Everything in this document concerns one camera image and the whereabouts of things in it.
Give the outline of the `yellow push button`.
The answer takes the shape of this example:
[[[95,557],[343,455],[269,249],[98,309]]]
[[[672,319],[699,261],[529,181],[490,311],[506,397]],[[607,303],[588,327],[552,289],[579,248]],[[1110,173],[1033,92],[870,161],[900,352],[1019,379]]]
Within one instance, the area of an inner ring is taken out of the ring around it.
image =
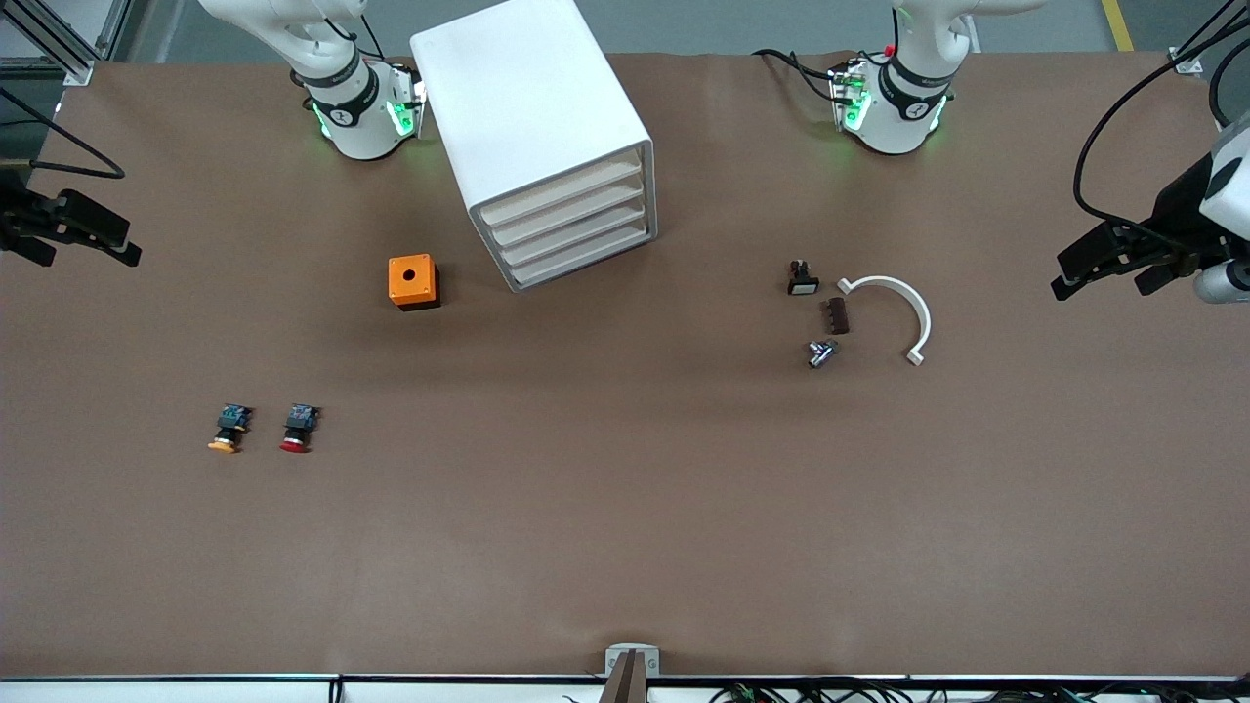
[[[235,454],[240,452],[241,438],[249,432],[254,410],[250,407],[229,403],[216,420],[216,432],[208,448],[214,452]]]

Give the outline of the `red push button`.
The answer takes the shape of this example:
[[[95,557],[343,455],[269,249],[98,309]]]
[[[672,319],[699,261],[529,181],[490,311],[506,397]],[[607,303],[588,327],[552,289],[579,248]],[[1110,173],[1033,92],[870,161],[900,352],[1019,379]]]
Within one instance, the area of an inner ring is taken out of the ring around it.
[[[310,453],[310,437],[318,429],[321,409],[305,403],[294,403],[284,423],[282,442],[278,449],[294,454]]]

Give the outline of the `white drawer cabinet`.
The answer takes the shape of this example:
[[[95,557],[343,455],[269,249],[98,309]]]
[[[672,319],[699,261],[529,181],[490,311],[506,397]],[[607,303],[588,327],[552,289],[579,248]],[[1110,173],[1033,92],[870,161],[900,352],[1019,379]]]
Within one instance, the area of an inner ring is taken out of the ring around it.
[[[409,45],[466,214],[512,291],[659,236],[652,139],[575,0],[505,0]]]

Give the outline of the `orange box with hole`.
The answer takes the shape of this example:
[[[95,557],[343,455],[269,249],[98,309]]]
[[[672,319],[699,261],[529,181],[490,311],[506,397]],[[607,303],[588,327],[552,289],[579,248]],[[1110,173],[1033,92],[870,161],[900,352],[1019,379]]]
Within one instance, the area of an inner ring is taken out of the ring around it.
[[[440,270],[426,253],[389,258],[388,295],[402,311],[441,306]]]

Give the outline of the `brown table mat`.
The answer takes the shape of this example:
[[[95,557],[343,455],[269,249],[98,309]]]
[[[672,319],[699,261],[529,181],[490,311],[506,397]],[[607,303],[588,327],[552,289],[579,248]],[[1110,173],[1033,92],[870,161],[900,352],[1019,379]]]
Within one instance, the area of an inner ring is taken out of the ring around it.
[[[660,235],[519,294],[441,143],[352,163],[284,68],[68,90],[126,176],[34,186],[144,253],[0,264],[0,675],[580,675],[624,640],[691,675],[1250,672],[1250,306],[1050,290],[1079,148],[1156,58],[972,58],[909,158],[776,63],[611,61]],[[441,306],[402,311],[420,253]],[[869,275],[929,304],[921,367],[908,301],[838,289]]]

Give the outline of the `aluminium frame profile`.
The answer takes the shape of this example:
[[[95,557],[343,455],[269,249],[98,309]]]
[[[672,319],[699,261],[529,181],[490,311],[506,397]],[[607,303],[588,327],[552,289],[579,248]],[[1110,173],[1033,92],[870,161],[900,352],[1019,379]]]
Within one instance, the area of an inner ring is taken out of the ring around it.
[[[1232,28],[1232,25],[1248,18],[1250,15],[1249,6],[1250,0],[1222,0],[1222,5],[1188,40],[1182,41],[1179,46],[1170,46],[1168,49],[1169,58],[1176,60],[1174,70],[1180,75],[1201,75],[1204,68],[1200,54],[1195,53],[1186,60],[1182,60],[1182,56],[1192,53],[1192,48],[1198,46],[1201,41],[1209,40],[1219,33],[1228,31],[1228,28]]]
[[[135,0],[0,0],[0,74],[86,86],[112,59]]]

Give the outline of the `white curved bracket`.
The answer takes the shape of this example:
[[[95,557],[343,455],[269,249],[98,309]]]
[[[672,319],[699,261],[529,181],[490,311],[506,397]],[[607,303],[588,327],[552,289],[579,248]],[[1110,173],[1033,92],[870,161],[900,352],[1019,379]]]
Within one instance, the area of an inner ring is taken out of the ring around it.
[[[932,339],[934,329],[932,311],[930,310],[929,304],[918,289],[909,283],[898,279],[898,276],[869,275],[859,276],[858,280],[849,280],[848,276],[841,276],[841,279],[838,280],[838,289],[844,295],[850,295],[852,291],[870,286],[894,291],[912,308],[918,320],[918,339],[911,344],[911,346],[909,346],[908,352],[905,352],[905,357],[911,365],[921,367],[926,359],[925,346],[928,346],[928,343]]]

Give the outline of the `white table edge rail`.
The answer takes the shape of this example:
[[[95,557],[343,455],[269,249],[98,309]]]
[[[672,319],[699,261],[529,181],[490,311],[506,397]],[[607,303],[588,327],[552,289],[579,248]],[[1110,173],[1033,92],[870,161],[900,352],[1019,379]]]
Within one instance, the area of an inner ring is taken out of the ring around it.
[[[1245,675],[68,675],[0,703],[1250,703]]]

